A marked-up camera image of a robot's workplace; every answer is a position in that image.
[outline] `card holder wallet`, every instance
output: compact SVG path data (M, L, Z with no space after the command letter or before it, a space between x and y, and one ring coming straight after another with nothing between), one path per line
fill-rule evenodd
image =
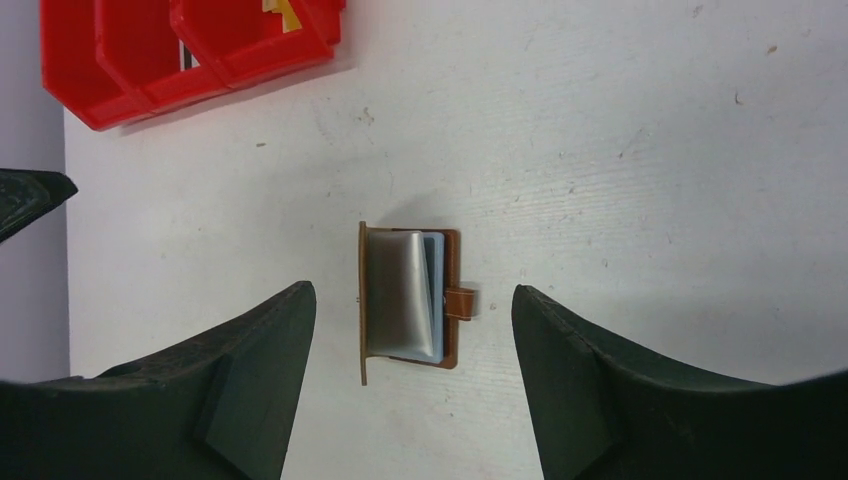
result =
M475 292L459 286L457 230L372 228L359 224L359 351L368 357L451 369L459 321Z

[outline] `white table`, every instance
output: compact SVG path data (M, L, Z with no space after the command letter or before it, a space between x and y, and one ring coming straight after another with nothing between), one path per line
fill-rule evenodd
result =
M429 480L541 478L518 283L710 370L848 366L844 1L360 0L345 16L339 72L107 133L67 117L73 373L309 279L284 477ZM456 370L375 359L359 386L362 219L462 230L483 308Z

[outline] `gray wall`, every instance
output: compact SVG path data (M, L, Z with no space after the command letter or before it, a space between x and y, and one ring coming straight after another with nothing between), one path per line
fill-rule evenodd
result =
M62 107L41 88L38 4L0 2L0 165L64 171ZM68 375L67 265L64 208L0 245L0 379Z

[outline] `red plastic bin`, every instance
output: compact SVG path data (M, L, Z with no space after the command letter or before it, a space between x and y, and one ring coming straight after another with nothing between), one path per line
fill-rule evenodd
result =
M289 3L301 28L283 32L261 0L41 0L44 86L103 130L331 59L345 1Z
M147 115L97 64L94 0L42 0L41 28L44 88L86 125L99 129Z
M283 33L259 1L171 0L174 30L230 87L254 85L327 61L339 42L338 0L290 0L302 28Z
M226 93L207 66L182 70L169 0L95 0L97 63L146 111L162 113Z

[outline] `leather strap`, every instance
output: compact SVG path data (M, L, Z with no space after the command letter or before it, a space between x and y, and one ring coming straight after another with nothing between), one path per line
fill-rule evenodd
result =
M476 292L469 288L448 287L445 289L445 315L457 320L471 320L474 315Z

